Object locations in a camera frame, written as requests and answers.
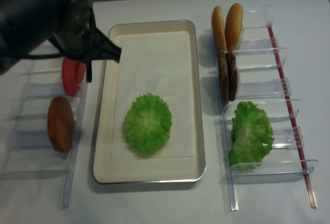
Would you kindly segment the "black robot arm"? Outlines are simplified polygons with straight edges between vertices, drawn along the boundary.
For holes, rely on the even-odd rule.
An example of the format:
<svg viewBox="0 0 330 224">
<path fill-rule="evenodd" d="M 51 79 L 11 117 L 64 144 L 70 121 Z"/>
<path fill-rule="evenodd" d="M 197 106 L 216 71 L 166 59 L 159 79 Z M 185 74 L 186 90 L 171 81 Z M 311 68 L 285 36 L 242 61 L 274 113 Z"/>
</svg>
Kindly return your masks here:
<svg viewBox="0 0 330 224">
<path fill-rule="evenodd" d="M 94 1 L 1 0 L 1 73 L 22 59 L 119 62 L 122 50 L 96 26 Z"/>
</svg>

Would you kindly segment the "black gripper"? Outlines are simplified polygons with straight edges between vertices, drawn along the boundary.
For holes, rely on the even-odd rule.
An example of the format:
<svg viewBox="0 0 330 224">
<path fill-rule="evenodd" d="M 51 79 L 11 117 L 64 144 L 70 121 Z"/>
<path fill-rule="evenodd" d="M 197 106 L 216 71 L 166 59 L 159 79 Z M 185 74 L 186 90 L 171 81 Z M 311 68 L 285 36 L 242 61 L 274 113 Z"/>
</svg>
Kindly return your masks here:
<svg viewBox="0 0 330 224">
<path fill-rule="evenodd" d="M 87 30 L 82 39 L 84 41 L 84 62 L 93 60 L 120 62 L 122 49 L 111 42 L 99 29 Z"/>
</svg>

